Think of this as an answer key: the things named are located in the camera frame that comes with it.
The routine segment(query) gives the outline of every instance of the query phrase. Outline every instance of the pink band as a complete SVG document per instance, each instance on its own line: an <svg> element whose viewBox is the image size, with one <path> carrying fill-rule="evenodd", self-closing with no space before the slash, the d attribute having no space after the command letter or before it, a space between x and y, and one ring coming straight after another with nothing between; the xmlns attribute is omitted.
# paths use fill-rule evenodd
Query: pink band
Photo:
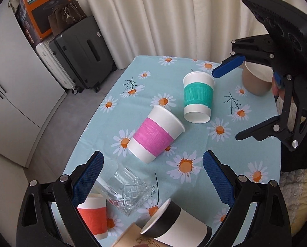
<svg viewBox="0 0 307 247"><path fill-rule="evenodd" d="M157 157L172 142L173 137L150 118L146 118L133 138Z"/></svg>

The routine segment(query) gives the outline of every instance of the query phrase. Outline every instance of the white suitcase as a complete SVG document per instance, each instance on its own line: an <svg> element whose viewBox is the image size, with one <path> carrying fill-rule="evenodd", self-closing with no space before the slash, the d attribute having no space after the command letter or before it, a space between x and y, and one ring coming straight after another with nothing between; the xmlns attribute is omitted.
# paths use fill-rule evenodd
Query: white suitcase
<svg viewBox="0 0 307 247"><path fill-rule="evenodd" d="M57 58L53 55L51 49L49 48L49 42L54 39L53 35L47 37L44 41L39 43L36 46L36 53L45 64L47 69L52 73L55 79L60 83L62 87L65 89L72 89L72 93L76 94L78 89L75 88L76 85L64 70L60 62Z"/></svg>

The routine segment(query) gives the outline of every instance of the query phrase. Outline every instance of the paper cup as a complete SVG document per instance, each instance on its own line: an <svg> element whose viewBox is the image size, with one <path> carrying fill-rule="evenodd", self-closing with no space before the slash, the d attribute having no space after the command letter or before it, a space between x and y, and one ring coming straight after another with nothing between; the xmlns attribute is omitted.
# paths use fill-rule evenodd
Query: paper cup
<svg viewBox="0 0 307 247"><path fill-rule="evenodd" d="M77 209L97 240L108 236L106 200L101 194L90 193Z"/></svg>
<svg viewBox="0 0 307 247"><path fill-rule="evenodd" d="M168 199L150 218L141 234L173 247L206 246L212 229Z"/></svg>
<svg viewBox="0 0 307 247"><path fill-rule="evenodd" d="M127 147L141 161L150 163L184 131L184 125L174 114L154 105Z"/></svg>
<svg viewBox="0 0 307 247"><path fill-rule="evenodd" d="M271 89L272 68L256 63L245 62L241 79L244 87L256 96L263 96Z"/></svg>
<svg viewBox="0 0 307 247"><path fill-rule="evenodd" d="M188 73L184 79L184 118L193 123L211 119L214 79L202 71Z"/></svg>
<svg viewBox="0 0 307 247"><path fill-rule="evenodd" d="M132 223L119 238L112 244L111 247L134 247L139 244L146 244L154 247L168 247L166 244L156 241L153 238L148 238L140 234L141 228L135 223Z"/></svg>

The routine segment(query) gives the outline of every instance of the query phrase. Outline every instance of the brown cup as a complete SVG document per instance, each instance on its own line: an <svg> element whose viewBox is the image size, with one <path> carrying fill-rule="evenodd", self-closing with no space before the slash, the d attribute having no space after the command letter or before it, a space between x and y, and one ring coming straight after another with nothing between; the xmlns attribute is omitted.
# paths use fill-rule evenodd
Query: brown cup
<svg viewBox="0 0 307 247"><path fill-rule="evenodd" d="M148 247L168 247L165 243L141 235L140 231L141 228L132 223L111 247L133 247L139 244L146 244Z"/></svg>
<svg viewBox="0 0 307 247"><path fill-rule="evenodd" d="M250 93L263 96L271 89L272 75L272 69L267 66L245 62L241 79Z"/></svg>

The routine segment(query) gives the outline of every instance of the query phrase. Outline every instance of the suitcase handle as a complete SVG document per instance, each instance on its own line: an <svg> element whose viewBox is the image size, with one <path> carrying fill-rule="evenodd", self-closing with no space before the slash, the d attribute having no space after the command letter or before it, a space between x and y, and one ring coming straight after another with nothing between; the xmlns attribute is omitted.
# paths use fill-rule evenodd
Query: suitcase handle
<svg viewBox="0 0 307 247"><path fill-rule="evenodd" d="M87 40L87 44L88 44L88 46L90 47L90 49L91 49L91 51L92 51L92 53L93 53L93 55L94 55L96 61L99 62L99 61L101 60L101 58L100 58L98 52L96 51L96 49L95 49L95 47L94 47L94 44L92 43L91 40Z"/></svg>

